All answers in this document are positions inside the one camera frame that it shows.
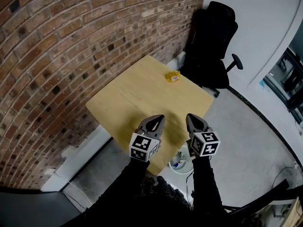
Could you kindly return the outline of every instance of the person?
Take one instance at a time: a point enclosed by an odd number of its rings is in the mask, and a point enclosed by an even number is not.
[[[236,226],[222,206],[209,158],[196,156],[192,162],[193,208],[182,193],[178,189],[174,190],[163,177],[157,177],[157,185],[153,178],[146,180],[149,161],[131,158],[129,165],[97,202],[63,226],[96,226],[100,225],[100,220],[106,224],[107,219],[111,224],[168,222],[175,225],[192,221],[201,226]]]

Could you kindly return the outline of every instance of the chair backrest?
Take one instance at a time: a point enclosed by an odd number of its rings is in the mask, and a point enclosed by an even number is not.
[[[238,29],[233,9],[212,1],[208,9],[199,9],[194,13],[193,23],[195,53],[223,59],[228,44]]]

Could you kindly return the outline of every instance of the white cube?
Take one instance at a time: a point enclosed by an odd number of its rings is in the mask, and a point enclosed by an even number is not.
[[[201,157],[217,153],[221,141],[217,132],[194,133],[190,147]]]
[[[133,133],[129,143],[129,156],[147,162],[159,149],[160,141]]]

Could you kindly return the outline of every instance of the yellow plastic bag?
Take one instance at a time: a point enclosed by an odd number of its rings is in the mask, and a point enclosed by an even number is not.
[[[175,82],[181,79],[180,71],[169,72],[165,75],[165,78],[168,82]]]

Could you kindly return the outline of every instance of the table top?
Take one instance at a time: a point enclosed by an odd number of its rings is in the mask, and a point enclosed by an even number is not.
[[[145,56],[94,95],[86,107],[128,153],[132,133],[147,117],[163,114],[161,147],[150,159],[148,170],[159,174],[186,140],[186,115],[203,117],[213,97],[185,77],[173,83],[165,79],[172,70]]]

